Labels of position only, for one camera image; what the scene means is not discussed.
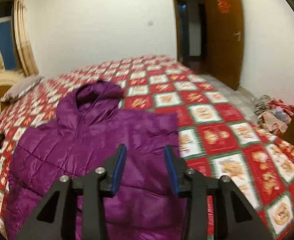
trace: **pile of clothes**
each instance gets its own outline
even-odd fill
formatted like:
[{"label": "pile of clothes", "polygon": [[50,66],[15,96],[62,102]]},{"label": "pile of clothes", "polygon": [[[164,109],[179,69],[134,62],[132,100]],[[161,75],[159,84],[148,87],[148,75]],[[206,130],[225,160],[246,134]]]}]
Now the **pile of clothes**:
[{"label": "pile of clothes", "polygon": [[270,96],[263,95],[256,102],[255,114],[262,128],[279,136],[286,131],[291,122],[294,106],[285,104],[280,99],[271,99]]}]

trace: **jacket hood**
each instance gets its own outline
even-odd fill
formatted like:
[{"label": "jacket hood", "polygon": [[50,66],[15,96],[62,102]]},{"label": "jacket hood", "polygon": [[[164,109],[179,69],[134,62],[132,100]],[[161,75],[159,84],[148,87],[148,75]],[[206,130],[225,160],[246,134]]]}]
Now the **jacket hood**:
[{"label": "jacket hood", "polygon": [[67,129],[76,129],[80,122],[91,125],[115,115],[119,100],[123,96],[120,86],[98,80],[81,86],[60,100],[56,118]]}]

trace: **checkered bedspread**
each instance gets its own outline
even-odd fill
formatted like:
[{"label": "checkered bedspread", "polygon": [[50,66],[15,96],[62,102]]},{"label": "checkered bedspread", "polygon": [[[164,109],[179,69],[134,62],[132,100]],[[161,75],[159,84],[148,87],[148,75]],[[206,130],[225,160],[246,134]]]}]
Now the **checkered bedspread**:
[{"label": "checkered bedspread", "polygon": [[[55,118],[60,98],[102,78],[120,85],[120,108],[178,114],[181,156],[206,176],[230,176],[257,210],[275,239],[294,223],[294,146],[248,123],[227,99],[200,76],[165,56],[104,62],[42,82],[3,112],[0,133],[0,231],[9,193],[11,156],[29,126]],[[208,235],[213,203],[208,198]]]}]

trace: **clothing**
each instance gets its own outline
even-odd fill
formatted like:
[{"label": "clothing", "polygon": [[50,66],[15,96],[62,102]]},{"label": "clothing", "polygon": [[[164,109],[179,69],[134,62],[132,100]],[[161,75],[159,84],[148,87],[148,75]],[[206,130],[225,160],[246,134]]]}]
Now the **clothing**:
[{"label": "clothing", "polygon": [[269,106],[271,109],[276,109],[276,107],[280,106],[284,110],[284,112],[286,112],[289,116],[293,117],[293,115],[294,115],[294,106],[285,104],[281,99],[271,100],[269,102]]},{"label": "clothing", "polygon": [[277,132],[279,130],[281,133],[284,133],[288,127],[268,111],[263,112],[258,118],[263,118],[265,129],[269,132]]},{"label": "clothing", "polygon": [[[180,239],[185,201],[171,193],[164,162],[165,145],[179,154],[176,114],[118,109],[122,94],[111,82],[85,85],[60,101],[55,120],[22,135],[8,177],[9,240],[54,181],[102,166],[119,143],[127,147],[121,186],[114,198],[104,199],[110,239]],[[76,239],[81,239],[80,213]]]},{"label": "clothing", "polygon": [[273,109],[273,111],[274,115],[281,122],[284,122],[285,124],[289,124],[291,122],[291,117],[287,113],[285,113],[285,111],[280,106],[277,106],[275,109]]},{"label": "clothing", "polygon": [[255,114],[256,114],[256,116],[259,116],[263,112],[268,111],[270,109],[270,107],[269,107],[269,102],[270,101],[271,101],[270,96],[263,95],[255,102]]}]

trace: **floor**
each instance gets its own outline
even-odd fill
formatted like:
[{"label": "floor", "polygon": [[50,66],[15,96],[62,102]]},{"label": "floor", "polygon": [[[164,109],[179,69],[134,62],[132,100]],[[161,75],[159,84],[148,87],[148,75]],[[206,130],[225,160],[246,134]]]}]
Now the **floor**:
[{"label": "floor", "polygon": [[258,119],[254,113],[255,105],[250,97],[245,96],[244,93],[239,91],[232,90],[230,87],[209,74],[201,74],[200,76],[213,85],[217,91],[222,93],[230,103],[235,105],[242,112],[246,120],[257,124]]},{"label": "floor", "polygon": [[248,93],[241,93],[239,90],[234,91],[218,79],[209,75],[207,72],[206,59],[204,57],[187,57],[184,58],[183,64],[212,84],[243,113],[248,121],[257,124],[258,119],[254,113],[255,105],[251,100],[251,96],[248,95]]},{"label": "floor", "polygon": [[201,56],[185,57],[183,64],[196,74],[206,74],[206,59]]}]

